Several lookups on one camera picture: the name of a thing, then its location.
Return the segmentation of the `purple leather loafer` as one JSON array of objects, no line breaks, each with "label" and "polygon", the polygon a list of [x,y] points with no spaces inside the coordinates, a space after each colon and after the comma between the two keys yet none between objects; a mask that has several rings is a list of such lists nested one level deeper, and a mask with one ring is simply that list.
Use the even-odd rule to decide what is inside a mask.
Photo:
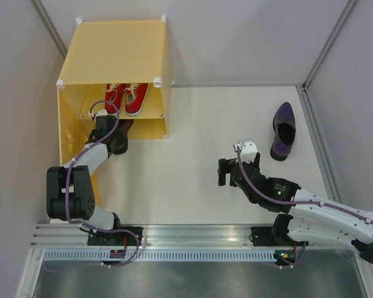
[{"label": "purple leather loafer", "polygon": [[113,136],[112,153],[122,155],[128,150],[128,132],[134,120],[120,120]]},{"label": "purple leather loafer", "polygon": [[278,108],[273,121],[274,140],[270,156],[276,161],[285,161],[294,145],[296,124],[295,115],[289,102],[284,102]]}]

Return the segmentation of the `red canvas sneaker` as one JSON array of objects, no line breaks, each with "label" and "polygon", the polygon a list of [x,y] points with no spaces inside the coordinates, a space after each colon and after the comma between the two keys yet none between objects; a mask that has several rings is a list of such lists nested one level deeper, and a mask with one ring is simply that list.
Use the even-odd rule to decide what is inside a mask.
[{"label": "red canvas sneaker", "polygon": [[142,111],[148,90],[148,83],[127,84],[125,88],[125,112],[129,116],[137,116]]},{"label": "red canvas sneaker", "polygon": [[105,93],[105,110],[108,114],[116,114],[120,112],[122,98],[127,87],[124,83],[106,84],[103,90]]}]

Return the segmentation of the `yellow plastic shoe cabinet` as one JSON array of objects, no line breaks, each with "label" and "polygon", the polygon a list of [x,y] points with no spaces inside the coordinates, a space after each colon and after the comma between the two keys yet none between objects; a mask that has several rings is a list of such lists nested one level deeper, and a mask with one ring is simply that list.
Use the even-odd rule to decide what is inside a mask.
[{"label": "yellow plastic shoe cabinet", "polygon": [[166,18],[82,22],[74,32],[57,88],[61,163],[76,156],[94,123],[90,110],[104,108],[110,84],[126,95],[147,89],[142,106],[121,103],[120,117],[132,120],[130,139],[164,139],[169,135],[171,59]]}]

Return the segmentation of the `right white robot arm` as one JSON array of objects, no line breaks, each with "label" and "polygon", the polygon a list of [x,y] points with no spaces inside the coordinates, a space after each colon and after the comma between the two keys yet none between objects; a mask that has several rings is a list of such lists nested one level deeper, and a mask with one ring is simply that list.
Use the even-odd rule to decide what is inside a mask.
[{"label": "right white robot arm", "polygon": [[321,244],[343,247],[373,264],[373,212],[333,202],[283,178],[265,177],[260,155],[218,161],[218,185],[239,188],[252,204],[276,213],[271,238],[278,245]]}]

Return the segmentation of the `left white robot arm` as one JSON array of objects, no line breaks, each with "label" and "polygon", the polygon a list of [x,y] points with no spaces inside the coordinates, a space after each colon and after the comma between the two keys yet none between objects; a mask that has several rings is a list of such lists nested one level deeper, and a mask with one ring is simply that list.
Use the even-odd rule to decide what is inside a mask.
[{"label": "left white robot arm", "polygon": [[96,116],[94,121],[96,126],[81,152],[47,170],[47,214],[80,224],[89,234],[88,245],[138,247],[142,228],[123,227],[116,213],[99,207],[92,185],[92,175],[103,162],[127,151],[133,122],[113,115]]}]

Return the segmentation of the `aluminium frame post right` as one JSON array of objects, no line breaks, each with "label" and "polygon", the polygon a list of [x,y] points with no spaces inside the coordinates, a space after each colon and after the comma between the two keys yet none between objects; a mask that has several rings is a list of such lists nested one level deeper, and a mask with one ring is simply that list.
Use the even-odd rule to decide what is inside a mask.
[{"label": "aluminium frame post right", "polygon": [[329,53],[334,47],[336,41],[341,35],[342,30],[347,24],[349,18],[354,12],[356,6],[359,4],[357,0],[348,0],[341,11],[333,29],[331,30],[324,46],[319,52],[312,68],[310,69],[304,82],[296,85],[297,93],[299,95],[305,121],[308,127],[310,138],[312,140],[315,155],[320,168],[320,173],[323,178],[326,193],[330,199],[335,202],[342,202],[342,192],[338,183],[333,162],[325,142],[325,138],[320,127],[317,113],[313,104],[313,97],[310,95],[310,88],[317,77],[321,67],[327,59]]}]

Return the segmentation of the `aluminium frame post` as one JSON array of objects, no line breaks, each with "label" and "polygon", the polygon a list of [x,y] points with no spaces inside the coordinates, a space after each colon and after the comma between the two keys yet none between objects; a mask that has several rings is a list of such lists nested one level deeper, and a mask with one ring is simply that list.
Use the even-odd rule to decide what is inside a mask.
[{"label": "aluminium frame post", "polygon": [[62,59],[66,58],[67,48],[62,41],[59,33],[57,32],[53,21],[51,20],[47,10],[45,9],[43,2],[41,0],[29,0],[29,3],[32,5],[35,13],[49,34],[55,48],[58,50],[58,53]]},{"label": "aluminium frame post", "polygon": [[323,178],[326,193],[330,199],[335,202],[342,202],[342,192],[338,183],[333,162],[325,142],[325,138],[320,127],[317,113],[313,104],[313,97],[310,95],[310,88],[317,77],[321,67],[327,59],[329,53],[334,47],[336,41],[341,35],[342,30],[347,24],[349,18],[354,12],[356,6],[359,4],[357,0],[348,0],[341,11],[333,29],[331,30],[324,46],[319,52],[312,68],[310,69],[304,82],[296,85],[297,93],[299,95],[305,121],[308,127],[310,138],[312,140],[315,155],[320,168],[320,173]]}]

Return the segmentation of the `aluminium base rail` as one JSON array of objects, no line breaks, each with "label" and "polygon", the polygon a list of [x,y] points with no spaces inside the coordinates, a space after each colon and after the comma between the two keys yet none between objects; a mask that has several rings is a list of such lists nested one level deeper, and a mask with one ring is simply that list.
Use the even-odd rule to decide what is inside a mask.
[{"label": "aluminium base rail", "polygon": [[[251,233],[263,225],[140,225],[141,248],[151,249],[242,249],[252,248]],[[87,248],[88,232],[77,224],[38,224],[32,248]]]}]

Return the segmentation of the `aluminium frame post left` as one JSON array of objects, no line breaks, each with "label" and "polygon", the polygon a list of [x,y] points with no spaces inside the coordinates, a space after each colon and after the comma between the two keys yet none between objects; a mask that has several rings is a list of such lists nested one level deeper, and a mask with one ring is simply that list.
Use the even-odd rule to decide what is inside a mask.
[{"label": "aluminium frame post left", "polygon": [[58,50],[58,53],[62,59],[66,58],[67,48],[62,41],[59,33],[57,32],[53,21],[51,20],[47,10],[45,9],[43,2],[41,0],[29,0],[29,3],[32,5],[35,13],[49,34],[55,48]]}]

